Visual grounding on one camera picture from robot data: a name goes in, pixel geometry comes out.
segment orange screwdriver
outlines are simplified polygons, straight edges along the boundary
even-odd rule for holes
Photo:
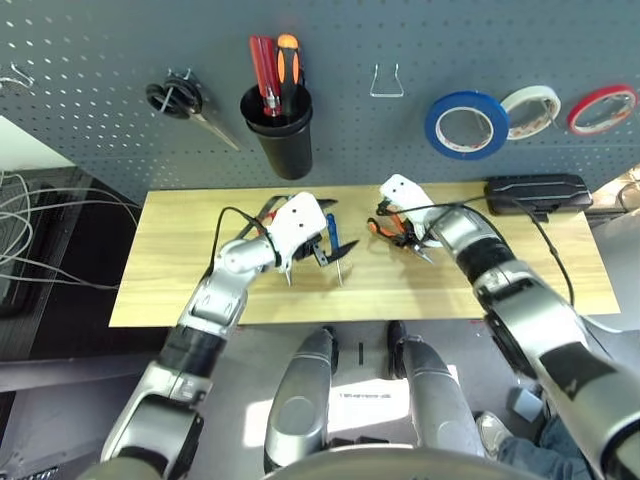
[[[278,37],[278,82],[282,113],[292,117],[296,113],[296,94],[300,83],[300,55],[298,39],[289,33]]]

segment black cable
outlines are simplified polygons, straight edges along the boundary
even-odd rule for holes
[[[474,212],[476,215],[478,215],[480,218],[482,218],[485,222],[487,222],[487,224],[496,232],[496,235],[498,235],[500,240],[503,241],[504,243],[507,243],[505,241],[504,237],[500,234],[499,230],[489,221],[489,219],[485,215],[480,213],[478,210],[476,210],[474,208],[471,208],[471,207],[466,205],[467,203],[470,203],[470,202],[476,202],[478,200],[487,200],[487,199],[507,200],[507,201],[513,203],[520,210],[522,210],[531,219],[531,221],[535,225],[536,229],[538,230],[538,232],[542,236],[542,239],[547,244],[547,247],[549,247],[549,253],[551,254],[551,256],[556,261],[556,264],[558,265],[558,268],[560,269],[560,272],[562,273],[562,276],[564,277],[564,281],[567,284],[567,290],[568,290],[568,293],[569,293],[569,303],[571,304],[571,306],[574,306],[575,305],[575,292],[574,292],[574,289],[573,289],[573,283],[571,282],[571,278],[569,277],[569,272],[567,272],[567,269],[564,266],[564,263],[560,259],[560,254],[558,253],[558,250],[556,249],[555,245],[553,244],[553,242],[551,241],[551,239],[549,238],[547,233],[544,231],[544,228],[542,228],[542,225],[540,224],[538,219],[535,217],[535,215],[533,215],[533,213],[531,213],[531,211],[525,205],[523,205],[521,202],[519,202],[518,200],[516,200],[513,197],[509,197],[507,195],[480,195],[480,196],[477,196],[477,197],[472,197],[472,198],[468,198],[466,200],[462,200],[461,202],[436,203],[436,204],[433,204],[433,205],[423,205],[421,207],[413,207],[413,208],[407,208],[405,210],[397,210],[397,211],[393,211],[393,212],[387,213],[387,216],[393,215],[393,214],[399,214],[399,213],[415,212],[417,210],[426,210],[426,209],[429,209],[429,208],[449,207],[445,212],[443,212],[441,215],[436,217],[436,219],[433,222],[430,222],[429,228],[427,229],[427,231],[425,233],[425,236],[428,236],[431,233],[431,230],[434,228],[434,226],[438,222],[440,222],[443,218],[445,218],[447,215],[449,215],[452,211],[454,211],[456,208],[466,208],[466,209]]]
[[[591,331],[591,329],[588,327],[588,325],[591,323],[589,322],[589,320],[587,320],[584,317],[580,317],[582,319],[582,324],[584,325],[584,329],[587,331],[587,333],[589,334],[589,336],[598,344],[598,346],[600,347],[600,350],[602,350],[604,352],[604,354],[609,357],[609,360],[613,361],[613,357],[611,356],[611,354],[609,353],[609,350],[607,350],[606,348],[604,348],[604,345],[602,344],[602,342],[600,340],[598,340],[598,337],[595,336],[595,334]]]
[[[276,257],[276,266],[279,263],[279,255],[278,252],[276,251],[276,247],[273,244],[273,240],[271,240],[271,237],[269,235],[267,235],[267,229],[264,227],[264,225],[262,225],[262,223],[260,223],[260,221],[257,218],[252,217],[251,215],[249,215],[248,213],[243,212],[242,210],[240,210],[239,208],[236,207],[224,207],[221,211],[220,211],[220,215],[218,215],[218,221],[216,223],[216,231],[215,234],[213,236],[213,248],[211,249],[211,261],[209,264],[209,269],[208,271],[213,271],[213,265],[214,265],[214,261],[216,258],[216,251],[218,250],[218,240],[220,237],[220,226],[222,225],[222,218],[224,217],[224,214],[231,210],[232,212],[236,212],[237,214],[239,214],[242,218],[244,218],[247,222],[249,222],[251,225],[253,225],[256,230],[258,230],[258,232],[260,234],[265,234],[265,237],[267,239],[267,241],[269,242],[269,245],[271,246],[271,249],[273,250],[273,253]]]

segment blue tape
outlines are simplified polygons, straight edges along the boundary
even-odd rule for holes
[[[447,144],[436,133],[438,119],[455,108],[473,108],[482,112],[493,126],[493,137],[482,148],[464,152],[456,150],[453,144]],[[436,101],[424,121],[424,133],[429,143],[441,154],[457,160],[480,160],[497,152],[507,141],[509,135],[509,115],[495,98],[472,90],[455,92]]]

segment black cup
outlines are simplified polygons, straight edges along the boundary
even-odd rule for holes
[[[240,111],[249,129],[256,134],[271,168],[286,180],[297,180],[311,171],[311,130],[313,115],[311,95],[299,85],[295,114],[269,117],[263,112],[258,86],[247,91],[240,101]]]

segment robotic hand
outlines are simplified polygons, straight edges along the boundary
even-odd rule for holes
[[[138,472],[139,478],[176,479],[189,470],[203,427],[197,406],[211,390],[216,360],[245,309],[249,285],[271,268],[288,272],[296,250],[326,226],[316,199],[299,193],[265,234],[221,249],[111,430],[101,456],[107,463],[85,478],[118,476],[122,468],[128,478]]]
[[[380,192],[384,208],[433,204],[401,175]],[[640,478],[637,375],[591,353],[573,307],[471,209],[433,207],[406,216],[418,237],[429,231],[455,260],[507,361],[540,382],[591,466],[607,478]]]

